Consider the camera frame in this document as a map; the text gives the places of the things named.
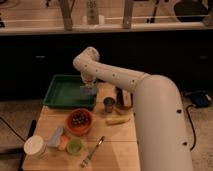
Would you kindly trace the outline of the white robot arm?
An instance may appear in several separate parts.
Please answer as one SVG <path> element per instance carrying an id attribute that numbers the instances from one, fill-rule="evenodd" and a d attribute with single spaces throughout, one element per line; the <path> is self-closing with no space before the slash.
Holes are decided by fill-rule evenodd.
<path id="1" fill-rule="evenodd" d="M 120 68 L 99 61 L 88 47 L 73 60 L 83 82 L 97 79 L 133 94 L 141 171 L 194 171 L 180 92 L 162 75 Z"/>

